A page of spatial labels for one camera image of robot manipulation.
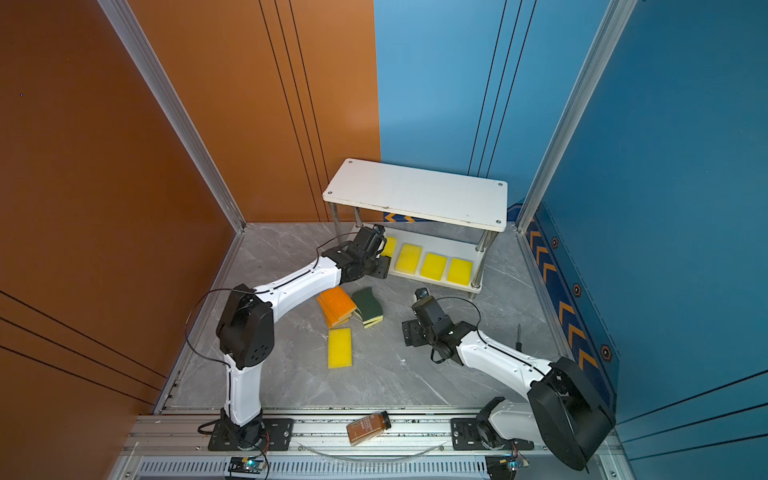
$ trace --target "robotic arm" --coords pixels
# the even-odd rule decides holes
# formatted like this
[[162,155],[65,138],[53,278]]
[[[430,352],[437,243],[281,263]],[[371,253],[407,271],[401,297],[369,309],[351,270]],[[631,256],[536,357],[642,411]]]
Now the robotic arm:
[[[227,403],[221,426],[242,450],[263,433],[259,399],[262,362],[274,348],[274,323],[318,293],[365,275],[386,278],[390,258],[381,257],[384,227],[363,227],[352,241],[322,253],[315,262],[267,285],[240,285],[230,293],[216,334],[227,364]],[[403,322],[406,345],[430,345],[442,360],[499,379],[531,403],[521,408],[497,397],[478,414],[478,430],[489,448],[507,440],[543,441],[563,463],[582,470],[615,425],[584,373],[571,360],[535,359],[486,336],[467,322],[454,324],[427,289],[416,290],[417,319]]]

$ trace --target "sponge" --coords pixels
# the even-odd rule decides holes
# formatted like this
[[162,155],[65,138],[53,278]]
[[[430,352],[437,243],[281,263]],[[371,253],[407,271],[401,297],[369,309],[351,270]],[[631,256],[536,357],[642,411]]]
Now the sponge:
[[333,328],[347,321],[357,308],[357,305],[340,286],[322,292],[317,297],[317,303],[323,309],[328,328]]
[[328,330],[328,368],[352,366],[352,330]]
[[448,281],[459,285],[469,285],[469,277],[472,275],[472,262],[455,258],[451,260],[451,268],[448,270]]
[[434,253],[427,253],[424,265],[422,266],[422,276],[440,281],[447,262],[448,259],[445,257],[435,255]]
[[392,254],[395,253],[395,247],[397,247],[397,239],[387,235],[386,245],[384,246],[384,251],[382,251],[382,257],[392,258]]
[[352,301],[357,305],[355,315],[360,317],[364,327],[374,326],[384,320],[382,304],[373,296],[373,288],[370,286],[353,293]]
[[411,245],[410,243],[404,243],[402,249],[400,249],[400,256],[397,257],[397,264],[395,270],[409,275],[416,273],[416,267],[419,265],[419,260],[422,258],[422,248],[418,245]]

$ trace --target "blue wall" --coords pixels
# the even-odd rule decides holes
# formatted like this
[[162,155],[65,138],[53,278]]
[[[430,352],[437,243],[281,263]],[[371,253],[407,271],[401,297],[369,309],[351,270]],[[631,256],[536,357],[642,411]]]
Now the blue wall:
[[767,51],[764,2],[638,2],[545,195],[638,480],[765,476]]
[[607,4],[376,0],[382,161],[506,180],[519,201]]

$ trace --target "black line on wall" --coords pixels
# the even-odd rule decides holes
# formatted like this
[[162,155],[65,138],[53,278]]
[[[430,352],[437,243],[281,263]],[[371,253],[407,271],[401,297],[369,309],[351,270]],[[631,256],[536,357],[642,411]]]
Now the black line on wall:
[[485,82],[485,93],[482,96],[482,106],[480,107],[480,118],[478,118],[478,129],[475,132],[475,142],[472,143],[472,155],[469,156],[469,166],[467,167],[467,175],[472,170],[472,159],[475,157],[475,147],[478,143],[478,135],[480,134],[480,123],[482,120],[482,111],[485,109],[485,98],[488,97],[488,87],[491,85],[491,72],[493,72],[493,61],[496,59],[496,49],[498,48],[498,39],[502,36],[502,25],[504,24],[504,13],[507,11],[507,0],[504,0],[504,8],[502,9],[502,19],[498,23],[498,33],[496,34],[496,45],[493,47],[493,56],[491,57],[491,67],[488,69],[488,80]]
[[31,357],[31,356],[29,356],[29,355],[25,355],[24,353],[21,353],[21,352],[17,352],[16,350],[13,350],[13,349],[9,349],[7,346],[3,346],[3,345],[0,345],[0,349],[3,349],[3,350],[7,350],[7,351],[9,351],[10,353],[15,353],[16,355],[19,355],[19,356],[23,356],[24,358],[26,358],[26,359],[30,359],[30,360],[32,360],[33,362],[37,362],[37,363],[41,363],[42,365],[45,365],[45,366],[49,366],[49,367],[51,367],[52,369],[56,369],[56,370],[58,370],[59,372],[68,373],[69,375],[72,375],[72,376],[74,376],[74,377],[77,377],[77,378],[79,378],[79,379],[85,380],[86,382],[89,382],[89,383],[93,383],[94,385],[102,386],[102,387],[106,388],[107,390],[111,390],[111,391],[113,391],[113,392],[117,392],[117,393],[119,393],[119,394],[121,394],[121,395],[124,395],[124,396],[130,397],[130,398],[132,398],[132,399],[134,399],[134,400],[138,400],[139,402],[143,402],[143,403],[146,403],[146,404],[147,404],[147,405],[149,405],[149,406],[154,406],[154,404],[153,404],[153,403],[151,403],[151,402],[148,402],[147,400],[144,400],[144,399],[140,399],[140,398],[138,398],[137,396],[133,396],[133,395],[131,395],[131,394],[129,394],[129,393],[126,393],[126,392],[121,392],[120,390],[118,390],[118,389],[113,389],[112,387],[110,387],[110,386],[106,386],[106,385],[105,385],[105,384],[103,384],[103,383],[95,382],[94,380],[91,380],[91,379],[87,379],[87,378],[85,378],[84,376],[80,376],[80,375],[78,375],[77,373],[72,373],[72,372],[70,372],[69,370],[64,370],[64,369],[61,369],[61,368],[59,368],[59,367],[57,367],[57,366],[55,366],[55,365],[51,365],[50,363],[46,363],[46,362],[43,362],[42,360],[38,360],[38,359],[36,359],[36,358],[34,358],[34,357]]
[[312,117],[315,121],[315,131],[317,132],[317,142],[320,145],[320,159],[323,160],[323,169],[326,172],[326,186],[330,183],[330,176],[328,175],[328,166],[326,165],[326,155],[323,152],[323,139],[320,137],[320,129],[317,125],[317,115],[315,115],[315,104],[312,102],[312,89],[310,88],[310,79],[306,74],[306,65],[304,64],[304,53],[301,52],[301,41],[299,40],[299,29],[296,27],[296,16],[293,14],[293,3],[288,0],[288,6],[290,7],[290,16],[293,20],[293,30],[296,32],[296,44],[299,45],[299,57],[301,58],[301,67],[304,70],[304,81],[306,81],[306,92],[310,96],[310,109],[312,110]]
[[[306,115],[304,115],[304,107],[301,105],[301,95],[299,94],[299,84],[296,83],[296,73],[293,71],[293,62],[290,59],[290,50],[288,49],[288,41],[286,40],[286,32],[283,28],[283,20],[280,18],[280,9],[277,8],[277,0],[275,2],[275,11],[277,12],[277,23],[280,24],[280,33],[283,34],[283,45],[286,47],[286,55],[288,57],[288,66],[290,67],[290,74],[293,77],[293,89],[296,90],[296,100],[299,102],[299,112],[301,112],[301,120],[304,122],[304,131],[306,132],[306,142],[310,145],[310,155],[312,155],[312,165],[315,167],[315,178],[317,179],[317,187],[320,189],[320,195],[323,194],[323,183],[320,181],[320,173],[317,170],[317,159],[315,158],[315,149],[312,148],[312,138],[310,137],[310,129],[306,126]],[[326,214],[326,220],[328,220],[328,212],[323,209]]]
[[103,367],[104,367],[104,368],[106,368],[106,369],[110,369],[110,370],[112,370],[113,372],[119,373],[119,374],[120,374],[120,375],[122,375],[122,376],[126,376],[126,377],[128,377],[129,379],[131,379],[131,380],[135,380],[136,382],[139,382],[139,383],[141,383],[141,384],[143,384],[143,385],[146,385],[146,386],[148,386],[148,387],[150,387],[150,388],[152,388],[152,389],[155,389],[155,390],[157,390],[158,392],[160,392],[160,389],[159,389],[159,388],[157,388],[156,386],[152,386],[152,385],[150,385],[149,383],[146,383],[146,382],[142,382],[141,380],[137,379],[136,377],[130,376],[130,375],[128,375],[127,373],[123,373],[123,372],[121,372],[120,370],[118,370],[118,369],[115,369],[115,368],[112,368],[112,367],[110,367],[109,365],[106,365],[105,363],[99,362],[99,361],[98,361],[98,360],[96,360],[96,359],[92,359],[90,356],[84,355],[84,354],[82,354],[82,353],[80,353],[80,352],[78,352],[78,351],[76,351],[76,350],[73,350],[73,349],[71,349],[71,348],[69,348],[69,347],[67,347],[67,346],[64,346],[64,345],[62,345],[62,344],[60,344],[60,343],[58,343],[58,342],[56,342],[56,341],[54,341],[54,340],[51,340],[51,339],[49,339],[48,337],[45,337],[45,336],[43,336],[43,335],[40,335],[39,333],[36,333],[36,332],[33,332],[33,331],[31,331],[30,329],[26,329],[26,328],[24,328],[23,326],[21,326],[21,325],[18,325],[17,323],[13,323],[13,322],[12,322],[11,320],[9,320],[9,319],[6,319],[6,318],[3,318],[3,317],[1,317],[1,316],[0,316],[0,320],[2,320],[3,322],[6,322],[6,323],[8,323],[9,325],[13,325],[13,326],[15,326],[15,327],[16,327],[16,328],[18,328],[18,329],[24,330],[24,331],[25,331],[25,332],[27,332],[27,333],[31,333],[32,335],[34,335],[34,336],[36,336],[36,337],[38,337],[38,338],[41,338],[41,339],[43,339],[43,340],[45,340],[45,341],[47,341],[47,342],[53,343],[53,344],[54,344],[54,345],[56,345],[56,346],[60,346],[62,349],[65,349],[65,350],[67,350],[68,352],[72,352],[72,353],[74,353],[75,355],[79,355],[79,356],[83,357],[84,359],[88,359],[88,360],[91,360],[93,363],[97,363],[98,365],[101,365],[101,366],[103,366]]
[[758,376],[761,376],[761,375],[765,375],[766,373],[768,373],[768,370],[763,370],[762,372],[754,373],[754,374],[752,374],[750,376],[745,376],[742,379],[734,380],[734,381],[732,381],[730,383],[726,383],[725,385],[721,385],[721,386],[716,387],[714,389],[707,390],[706,392],[698,393],[698,394],[696,394],[694,396],[690,396],[690,397],[688,397],[686,399],[682,399],[682,400],[678,400],[676,402],[672,402],[669,405],[665,405],[663,407],[659,407],[657,409],[653,409],[650,412],[641,413],[640,415],[636,415],[636,416],[632,417],[631,419],[622,420],[621,422],[617,423],[616,425],[621,425],[622,423],[631,422],[632,420],[639,419],[640,417],[645,417],[646,415],[650,415],[651,413],[656,413],[656,412],[659,412],[661,410],[668,409],[671,406],[680,405],[681,403],[687,402],[688,400],[697,399],[700,396],[705,396],[707,393],[716,392],[717,390],[721,390],[721,389],[724,389],[726,387],[729,387],[729,386],[732,386],[732,385],[736,385],[737,383],[741,383],[741,382],[747,381],[749,379],[753,379],[755,377],[758,377]]
[[754,409],[761,409],[764,406],[768,406],[768,402],[761,403],[759,405],[755,405],[755,406],[751,406],[751,407],[746,407],[745,409],[735,410],[733,412],[724,413],[722,415],[715,415],[714,417],[710,417],[708,419],[697,420],[696,422],[686,423],[685,425],[680,425],[680,426],[677,426],[677,427],[672,427],[671,429],[661,430],[660,432],[649,433],[648,435],[643,435],[643,436],[637,437],[635,439],[622,440],[621,443],[634,442],[635,440],[646,439],[648,437],[652,437],[654,435],[659,435],[661,433],[672,432],[673,430],[684,429],[685,427],[690,427],[692,425],[698,425],[700,423],[709,422],[710,420],[722,419],[722,418],[725,418],[727,416],[736,415],[737,413],[744,413],[744,412],[749,412],[750,410],[754,410]]
[[642,460],[644,458],[661,457],[662,455],[671,455],[673,453],[689,452],[691,450],[705,449],[707,447],[716,447],[718,445],[727,445],[729,443],[744,442],[746,440],[761,439],[763,437],[768,437],[768,433],[761,433],[759,435],[752,435],[752,436],[749,436],[749,437],[742,437],[740,439],[726,440],[724,442],[708,443],[706,445],[699,445],[697,447],[688,447],[687,449],[672,450],[671,452],[654,453],[653,455],[645,455],[645,456],[642,456],[642,457],[628,458],[628,460],[630,462],[632,462],[634,460]]
[[488,147],[488,137],[491,136],[491,129],[493,128],[493,117],[496,115],[496,107],[498,106],[498,96],[502,92],[502,84],[504,83],[504,74],[507,71],[507,62],[509,61],[509,52],[512,50],[512,42],[515,40],[515,32],[518,30],[518,20],[520,19],[520,11],[523,8],[523,1],[520,0],[520,5],[518,6],[518,14],[515,17],[515,25],[512,27],[512,36],[509,38],[509,47],[507,48],[507,58],[504,59],[504,68],[502,69],[502,78],[498,81],[498,90],[496,91],[496,100],[493,102],[493,111],[491,112],[491,121],[488,123],[488,131],[485,132],[485,143],[482,146],[482,154],[480,155],[480,165],[478,165],[478,174],[477,176],[480,176],[480,170],[482,169],[482,160],[485,156],[485,149]]
[[60,320],[57,320],[57,319],[55,319],[54,317],[52,317],[52,316],[48,315],[47,313],[45,313],[45,312],[42,312],[41,310],[38,310],[38,309],[34,308],[32,305],[30,305],[30,304],[28,304],[28,303],[22,302],[21,300],[19,300],[19,299],[18,299],[18,298],[16,298],[15,296],[13,296],[13,295],[10,295],[10,294],[8,294],[8,293],[6,293],[6,292],[2,291],[2,290],[0,290],[0,293],[2,293],[3,295],[7,296],[9,299],[11,299],[11,300],[14,300],[15,302],[18,302],[18,303],[20,303],[20,304],[21,304],[21,305],[23,305],[23,306],[26,306],[26,307],[27,307],[27,308],[29,308],[30,310],[33,310],[33,311],[35,311],[35,312],[37,312],[37,313],[39,313],[39,314],[43,315],[45,318],[47,318],[47,319],[50,319],[50,320],[53,320],[54,322],[58,323],[59,325],[61,325],[61,326],[65,327],[65,328],[68,328],[68,329],[70,329],[71,331],[73,331],[73,332],[77,333],[78,335],[81,335],[81,336],[83,336],[83,337],[85,337],[85,338],[89,339],[90,341],[92,341],[92,342],[94,342],[94,343],[97,343],[97,344],[98,344],[98,345],[100,345],[100,346],[103,346],[105,349],[109,350],[110,352],[113,352],[113,353],[117,353],[119,356],[121,356],[121,357],[123,357],[123,358],[125,358],[125,359],[127,359],[127,360],[130,360],[130,361],[132,361],[132,362],[133,362],[133,363],[135,363],[136,365],[139,365],[139,366],[143,366],[145,369],[149,370],[149,371],[150,371],[150,372],[152,372],[152,373],[157,373],[159,376],[163,377],[164,379],[166,379],[166,378],[167,378],[165,375],[163,375],[162,373],[158,372],[157,370],[151,369],[150,367],[148,367],[148,366],[144,365],[144,364],[143,364],[143,363],[141,363],[141,362],[137,362],[136,360],[132,359],[130,356],[128,356],[128,355],[125,355],[125,354],[123,354],[123,353],[120,353],[120,352],[118,352],[117,350],[115,350],[115,349],[111,348],[110,346],[106,346],[105,344],[103,344],[103,343],[99,342],[99,341],[98,341],[98,340],[96,340],[95,338],[93,338],[93,337],[91,337],[91,336],[88,336],[88,335],[84,334],[84,333],[83,333],[83,332],[81,332],[80,330],[77,330],[77,329],[75,329],[75,328],[73,328],[73,327],[71,327],[71,326],[67,325],[67,324],[66,324],[66,323],[64,323],[64,322],[62,322],[62,321],[60,321]]
[[502,115],[502,122],[498,126],[498,132],[496,133],[496,142],[493,144],[493,152],[491,153],[491,160],[488,162],[488,171],[485,172],[485,178],[491,173],[491,165],[493,165],[493,156],[496,155],[496,146],[498,145],[498,138],[502,134],[502,127],[504,126],[504,117],[507,116],[507,107],[509,106],[509,99],[512,96],[512,88],[515,87],[515,79],[518,77],[518,69],[520,68],[520,60],[523,58],[523,51],[525,50],[525,41],[528,40],[528,32],[531,30],[531,22],[533,21],[533,14],[536,12],[536,4],[538,0],[534,0],[533,9],[531,10],[531,17],[528,19],[528,27],[525,29],[525,37],[523,37],[523,46],[520,48],[520,55],[518,56],[518,65],[515,67],[515,74],[512,76],[512,85],[509,87],[509,95],[507,95],[507,104],[504,106],[504,114]]
[[286,98],[286,108],[288,108],[290,123],[293,125],[293,134],[296,135],[296,146],[299,148],[299,154],[301,155],[301,163],[304,165],[304,174],[306,175],[306,182],[310,186],[310,198],[312,199],[312,205],[315,207],[315,213],[317,214],[317,221],[322,222],[322,220],[320,219],[320,211],[317,210],[317,203],[315,202],[315,194],[312,192],[312,181],[310,180],[310,172],[306,169],[304,152],[301,150],[301,142],[299,142],[299,131],[296,129],[296,122],[293,121],[293,113],[291,113],[290,104],[288,103],[288,93],[286,92],[286,85],[285,85],[285,82],[283,82],[283,74],[280,73],[280,65],[277,63],[277,54],[275,53],[275,45],[272,43],[272,35],[270,34],[270,27],[266,24],[266,15],[264,14],[264,6],[261,5],[261,0],[259,0],[259,8],[261,9],[261,17],[264,19],[264,28],[266,29],[266,37],[270,40],[270,47],[272,48],[272,56],[275,59],[275,68],[277,69],[277,76],[280,78],[280,85],[283,87],[283,95]]

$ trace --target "white shelf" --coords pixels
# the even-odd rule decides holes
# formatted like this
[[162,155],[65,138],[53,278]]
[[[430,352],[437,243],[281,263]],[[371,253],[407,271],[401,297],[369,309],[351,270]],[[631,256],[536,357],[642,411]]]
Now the white shelf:
[[[372,225],[369,223],[367,223],[366,226],[372,227]],[[432,235],[424,235],[423,233],[397,230],[396,228],[391,228],[389,225],[385,226],[384,234],[388,238],[395,237],[397,239],[397,246],[395,247],[394,253],[392,253],[392,262],[389,264],[389,275],[402,276],[411,280],[432,283],[434,285],[443,285],[447,286],[448,288],[462,290],[464,292],[477,293],[481,290],[482,283],[480,288],[472,288],[472,279],[475,278],[475,274],[478,271],[478,266],[480,265],[480,260],[482,259],[482,253],[478,253],[477,250],[475,250],[476,245],[473,243],[465,243],[459,242],[457,240],[449,240],[447,238],[433,237]],[[419,258],[419,265],[416,267],[416,273],[414,275],[398,272],[395,270],[395,265],[397,264],[400,250],[405,243],[418,245],[422,248],[422,255],[421,258]],[[445,263],[445,269],[442,272],[442,278],[440,281],[419,275],[419,272],[422,271],[422,266],[424,265],[424,260],[427,257],[427,253],[435,253],[448,259],[448,261]],[[469,285],[462,285],[460,283],[453,283],[448,281],[448,271],[451,267],[451,260],[454,258],[460,258],[462,260],[468,260],[472,262],[472,274],[469,277]]]
[[507,227],[507,183],[488,178],[347,158],[323,199],[494,232]]

